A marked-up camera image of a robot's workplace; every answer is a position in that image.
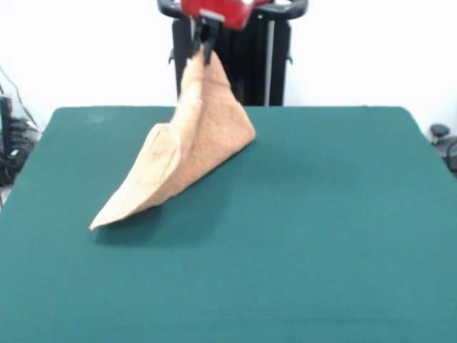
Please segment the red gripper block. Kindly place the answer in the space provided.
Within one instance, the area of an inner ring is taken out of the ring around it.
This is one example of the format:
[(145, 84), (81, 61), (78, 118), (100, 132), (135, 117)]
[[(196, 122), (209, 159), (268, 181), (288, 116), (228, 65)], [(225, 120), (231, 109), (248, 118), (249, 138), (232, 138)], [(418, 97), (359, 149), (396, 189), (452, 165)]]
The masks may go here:
[(189, 58), (198, 53), (203, 54), (204, 66), (211, 61), (219, 27), (223, 26), (236, 31), (242, 31), (254, 8), (252, 0), (183, 0), (181, 10), (195, 20), (194, 35), (191, 40)]

